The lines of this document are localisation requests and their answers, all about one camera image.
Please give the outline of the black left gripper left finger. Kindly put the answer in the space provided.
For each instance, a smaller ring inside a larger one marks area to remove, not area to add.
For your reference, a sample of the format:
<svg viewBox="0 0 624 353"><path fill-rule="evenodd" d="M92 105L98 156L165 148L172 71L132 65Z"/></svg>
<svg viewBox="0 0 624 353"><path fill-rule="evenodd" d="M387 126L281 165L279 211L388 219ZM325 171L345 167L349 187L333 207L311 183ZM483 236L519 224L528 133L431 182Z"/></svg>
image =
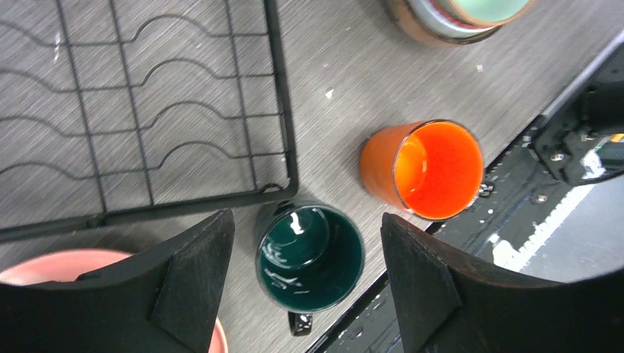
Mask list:
<svg viewBox="0 0 624 353"><path fill-rule="evenodd" d="M3 352L207 352L233 249L231 210L72 282L1 286Z"/></svg>

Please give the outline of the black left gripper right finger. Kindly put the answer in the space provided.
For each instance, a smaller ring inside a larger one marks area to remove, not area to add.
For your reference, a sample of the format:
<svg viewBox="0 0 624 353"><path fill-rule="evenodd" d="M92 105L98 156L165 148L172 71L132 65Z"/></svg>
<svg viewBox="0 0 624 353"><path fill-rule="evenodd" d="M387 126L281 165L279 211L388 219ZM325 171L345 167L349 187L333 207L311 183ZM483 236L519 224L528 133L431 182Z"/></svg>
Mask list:
<svg viewBox="0 0 624 353"><path fill-rule="evenodd" d="M406 352L621 352L623 271L531 277L385 213L383 254Z"/></svg>

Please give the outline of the orange mug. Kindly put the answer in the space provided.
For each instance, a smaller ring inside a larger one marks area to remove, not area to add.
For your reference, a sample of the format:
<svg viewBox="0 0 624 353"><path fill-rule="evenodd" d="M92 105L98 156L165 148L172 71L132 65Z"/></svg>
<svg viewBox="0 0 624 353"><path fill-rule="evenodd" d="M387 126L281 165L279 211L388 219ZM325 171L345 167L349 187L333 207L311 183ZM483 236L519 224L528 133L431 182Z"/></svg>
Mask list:
<svg viewBox="0 0 624 353"><path fill-rule="evenodd" d="M448 120L389 126L364 144L361 181L382 202L429 221L464 211L484 176L476 137Z"/></svg>

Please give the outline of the dark green mug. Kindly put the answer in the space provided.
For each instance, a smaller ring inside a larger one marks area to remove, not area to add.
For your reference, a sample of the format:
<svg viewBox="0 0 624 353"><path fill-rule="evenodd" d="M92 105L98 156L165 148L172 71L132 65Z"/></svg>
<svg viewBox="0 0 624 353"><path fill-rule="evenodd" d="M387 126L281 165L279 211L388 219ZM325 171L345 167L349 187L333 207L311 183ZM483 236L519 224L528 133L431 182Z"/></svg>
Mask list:
<svg viewBox="0 0 624 353"><path fill-rule="evenodd" d="M291 335L309 335L313 315L355 289L364 241L343 212L315 199L263 205L255 225L255 273L261 290L288 314Z"/></svg>

